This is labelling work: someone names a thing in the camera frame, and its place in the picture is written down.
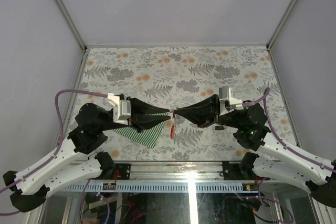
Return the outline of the red keyring fob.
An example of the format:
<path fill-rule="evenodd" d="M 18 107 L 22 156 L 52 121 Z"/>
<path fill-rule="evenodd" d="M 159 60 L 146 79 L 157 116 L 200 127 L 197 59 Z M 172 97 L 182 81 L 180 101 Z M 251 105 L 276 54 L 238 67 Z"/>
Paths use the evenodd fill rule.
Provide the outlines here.
<path fill-rule="evenodd" d="M 176 136 L 176 134 L 175 134 L 175 128 L 176 128 L 176 125 L 175 124 L 173 124 L 172 126 L 171 126 L 171 130 L 170 130 L 170 139 L 174 139 L 175 138 L 175 136 Z"/>

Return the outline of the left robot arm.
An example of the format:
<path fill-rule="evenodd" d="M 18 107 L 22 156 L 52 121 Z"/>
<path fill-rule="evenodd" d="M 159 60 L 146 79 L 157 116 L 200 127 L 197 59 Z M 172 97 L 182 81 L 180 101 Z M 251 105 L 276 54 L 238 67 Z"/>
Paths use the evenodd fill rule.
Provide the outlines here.
<path fill-rule="evenodd" d="M 105 131 L 129 128 L 137 133 L 167 121 L 168 109 L 147 104 L 137 98 L 107 94 L 111 110 L 86 103 L 75 117 L 77 127 L 46 156 L 20 172 L 3 175 L 12 191 L 10 201 L 20 212 L 29 212 L 42 205 L 61 189 L 85 179 L 114 177 L 116 166 L 107 152 L 89 154 L 106 140 Z"/>

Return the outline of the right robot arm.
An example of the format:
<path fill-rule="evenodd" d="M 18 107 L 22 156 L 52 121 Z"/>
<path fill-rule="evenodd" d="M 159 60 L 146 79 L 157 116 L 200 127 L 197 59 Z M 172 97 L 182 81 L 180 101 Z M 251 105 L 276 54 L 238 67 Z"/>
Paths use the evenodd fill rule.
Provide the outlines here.
<path fill-rule="evenodd" d="M 335 162 L 311 154 L 282 140 L 269 122 L 267 111 L 255 101 L 243 102 L 229 95 L 213 95 L 197 104 L 175 109 L 200 128 L 216 124 L 231 127 L 237 142 L 252 152 L 239 165 L 240 175 L 255 175 L 298 187 L 317 202 L 335 207 Z"/>

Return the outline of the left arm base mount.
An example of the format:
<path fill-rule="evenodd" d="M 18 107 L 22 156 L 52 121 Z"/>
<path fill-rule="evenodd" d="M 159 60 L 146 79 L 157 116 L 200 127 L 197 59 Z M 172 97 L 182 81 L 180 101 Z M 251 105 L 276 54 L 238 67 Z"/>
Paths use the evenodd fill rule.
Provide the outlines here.
<path fill-rule="evenodd" d="M 119 180 L 129 180 L 131 175 L 131 164 L 128 163 L 117 163 L 114 169 L 114 179 Z"/>

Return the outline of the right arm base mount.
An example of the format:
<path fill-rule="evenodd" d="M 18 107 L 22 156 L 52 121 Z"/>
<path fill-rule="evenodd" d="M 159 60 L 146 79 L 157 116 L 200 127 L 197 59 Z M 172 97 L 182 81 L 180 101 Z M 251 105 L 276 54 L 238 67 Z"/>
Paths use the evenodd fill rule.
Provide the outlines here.
<path fill-rule="evenodd" d="M 222 161 L 222 171 L 219 173 L 224 180 L 247 180 L 239 168 L 240 162 Z"/>

